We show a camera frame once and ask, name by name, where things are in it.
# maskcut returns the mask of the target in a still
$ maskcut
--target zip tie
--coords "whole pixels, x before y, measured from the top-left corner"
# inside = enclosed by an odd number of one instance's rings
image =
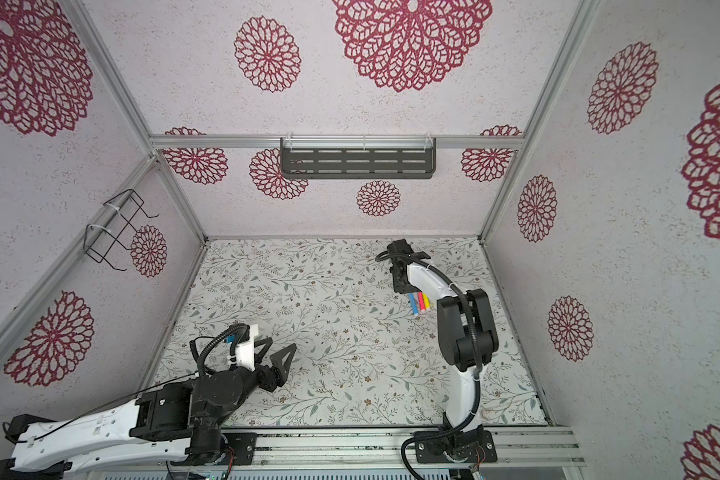
[[[93,225],[93,224],[92,224],[92,225],[88,225],[88,226],[91,227],[91,228],[94,228],[94,227],[96,227],[96,228],[101,228],[102,230],[104,230],[104,231],[107,232],[108,234],[112,235],[112,230],[106,228],[105,226]]]

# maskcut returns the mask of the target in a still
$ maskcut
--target mounting plate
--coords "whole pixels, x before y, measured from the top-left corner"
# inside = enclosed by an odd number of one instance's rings
[[[236,433],[226,432],[222,434],[226,440],[226,445],[231,447],[235,453],[235,459],[232,465],[245,466],[251,465],[253,462],[253,453],[256,451],[256,434],[255,433]],[[216,465],[229,465],[230,454],[224,452],[224,455],[216,460]]]
[[[416,432],[413,437],[431,435],[432,432]],[[414,443],[416,461],[427,463],[496,463],[496,447],[488,430],[479,426],[469,432],[461,432],[455,437],[455,448],[448,447],[448,438],[422,440]]]

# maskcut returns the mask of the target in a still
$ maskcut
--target marker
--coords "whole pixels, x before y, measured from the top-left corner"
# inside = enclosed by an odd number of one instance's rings
[[[408,299],[411,301],[411,310],[413,310],[414,315],[418,315],[418,309],[416,308],[416,300],[413,298],[413,293],[408,294]]]

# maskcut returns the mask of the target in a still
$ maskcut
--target cable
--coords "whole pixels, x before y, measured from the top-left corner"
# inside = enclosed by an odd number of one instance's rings
[[[86,413],[81,413],[81,414],[79,414],[79,415],[76,416],[75,418],[72,418],[71,420],[65,422],[63,425],[54,428],[54,429],[51,430],[50,432],[44,433],[43,435],[41,435],[41,436],[39,436],[39,437],[36,437],[36,438],[35,438],[35,441],[40,440],[41,438],[45,438],[45,437],[47,437],[48,435],[50,435],[51,433],[53,433],[53,432],[58,432],[58,431],[61,430],[62,428],[66,427],[66,426],[68,426],[69,424],[71,424],[72,422],[74,422],[75,420],[79,420],[80,418],[83,418],[83,417],[85,417],[86,415],[90,415],[91,413],[96,413],[96,412],[98,412],[99,410],[101,410],[102,408],[105,408],[106,406],[110,406],[110,405],[112,405],[112,404],[115,403],[115,402],[119,402],[119,401],[121,401],[121,400],[130,399],[132,396],[134,396],[134,395],[139,395],[140,393],[144,393],[144,392],[146,392],[146,391],[149,390],[149,389],[155,388],[156,386],[163,386],[163,385],[165,385],[165,384],[167,384],[167,383],[174,382],[175,380],[185,379],[185,378],[187,378],[188,376],[193,376],[193,375],[195,375],[195,373],[197,373],[197,372],[187,373],[186,375],[178,376],[178,377],[176,377],[175,379],[165,380],[164,382],[157,383],[157,384],[152,385],[152,386],[148,386],[148,387],[145,388],[145,389],[141,389],[141,390],[139,390],[138,392],[129,393],[128,395],[123,395],[122,397],[116,398],[115,400],[112,400],[111,402],[107,402],[107,403],[105,403],[105,404],[99,405],[99,406],[96,407],[96,408],[92,408],[91,410],[88,410]],[[27,443],[27,441],[26,441],[26,440],[18,440],[18,441],[16,441],[16,443]]]
[[[478,453],[478,448],[480,448],[480,450],[481,450],[482,453],[483,453],[483,459],[482,459],[482,460],[480,460],[480,454]],[[478,465],[477,465],[477,467],[478,467],[478,470],[479,470],[479,469],[480,469],[480,465],[482,465],[482,463],[485,462],[485,460],[488,458],[488,455],[485,453],[485,450],[483,450],[483,447],[481,447],[480,445],[478,445],[477,447],[474,448],[474,452],[478,454]]]
[[[226,476],[224,477],[224,480],[230,477],[230,472],[232,471],[232,462],[235,461],[235,450],[232,447],[227,447],[226,449],[230,453],[230,466],[226,468]]]
[[[227,327],[226,330],[221,332],[219,335],[213,337],[213,340],[208,342],[208,345],[206,345],[206,348],[202,349],[200,352],[200,355],[197,357],[197,372],[200,376],[205,376],[206,374],[206,357],[208,357],[208,354],[211,353],[211,351],[221,343],[222,340],[227,338],[228,336],[234,334],[235,339],[232,341],[233,345],[237,345],[237,342],[242,338],[242,335],[247,332],[249,329],[248,325],[245,323],[234,323]]]
[[[449,279],[447,275],[443,274],[436,267],[432,266],[432,264],[428,264],[427,262],[424,262],[423,260],[420,260],[418,258],[413,258],[412,256],[407,254],[390,254],[389,252],[381,252],[379,255],[376,255],[375,260],[377,262],[383,262],[384,260],[390,260],[392,258],[403,258],[413,262],[414,264],[421,265],[427,270],[431,270],[432,272],[434,272],[435,275],[442,278],[442,280],[451,287],[451,290],[456,293],[456,296],[461,303],[462,310],[464,311],[464,316],[467,319],[467,330],[469,331],[469,336],[472,343],[472,353],[474,356],[474,401],[472,403],[472,409],[470,410],[469,415],[467,415],[467,417],[456,427],[445,430],[444,432],[432,433],[430,435],[424,435],[419,437],[410,437],[408,440],[405,440],[400,447],[400,455],[402,456],[403,464],[405,464],[406,469],[411,473],[411,475],[413,475],[414,478],[416,478],[416,480],[424,480],[423,476],[417,474],[416,471],[413,470],[411,463],[408,461],[408,457],[405,455],[405,449],[413,442],[435,440],[437,438],[447,437],[455,433],[459,433],[462,428],[466,427],[472,422],[474,416],[478,413],[478,408],[480,408],[480,372],[482,372],[483,370],[482,356],[479,355],[478,350],[478,330],[474,324],[474,319],[472,318],[472,312],[470,311],[469,302],[467,301],[466,295],[463,294],[453,282],[451,282],[451,279]]]
[[[195,360],[195,363],[197,363],[197,357],[200,356],[200,354],[197,352],[197,341],[200,339],[212,339],[213,340],[214,338],[215,337],[212,337],[212,336],[201,335],[201,336],[196,336],[194,338],[194,340],[190,340],[190,352],[192,352],[192,358]],[[206,372],[209,375],[213,375],[214,373],[216,373],[216,370],[206,367]]]
[[[470,424],[472,420],[474,419],[474,416],[478,413],[478,408],[480,407],[480,381],[475,380],[474,381],[474,401],[472,402],[472,409],[470,410],[469,415],[456,427],[453,427],[449,430],[445,430],[444,432],[438,432],[438,433],[431,433],[429,435],[422,435],[418,437],[410,437],[408,440],[404,441],[402,446],[400,447],[400,454],[403,459],[403,463],[405,464],[405,467],[408,469],[408,471],[411,473],[411,475],[416,478],[416,480],[424,480],[424,477],[417,474],[415,470],[413,470],[413,467],[411,466],[411,463],[408,461],[408,457],[405,456],[405,449],[411,445],[413,442],[422,442],[427,440],[436,440],[438,438],[447,437],[450,435],[453,435],[455,433],[459,433],[464,427]]]

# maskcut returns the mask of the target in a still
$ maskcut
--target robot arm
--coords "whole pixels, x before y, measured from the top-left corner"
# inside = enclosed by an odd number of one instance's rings
[[[498,351],[499,341],[490,310],[488,295],[482,290],[461,290],[440,270],[427,262],[425,252],[413,252],[405,240],[387,245],[376,261],[390,260],[392,286],[396,293],[423,292],[437,303],[438,345],[446,363],[451,365],[451,384],[443,426],[436,435],[415,436],[423,448],[417,448],[420,463],[427,459],[454,461],[470,458],[477,445],[490,443],[475,414],[479,407],[479,379],[482,366]],[[403,463],[419,479],[405,458],[404,450],[413,439],[403,443]]]
[[[272,366],[262,365],[272,339],[255,341],[258,326],[241,323],[211,343],[232,331],[238,339],[232,344],[237,361],[229,370],[200,374],[206,370],[201,355],[197,378],[168,383],[102,412],[71,422],[14,417],[6,438],[16,446],[11,458],[0,460],[0,480],[58,480],[93,468],[152,460],[184,466],[218,461],[226,446],[221,425],[256,389],[273,392],[285,385],[296,353],[291,344],[270,355]],[[255,353],[260,346],[264,348]]]

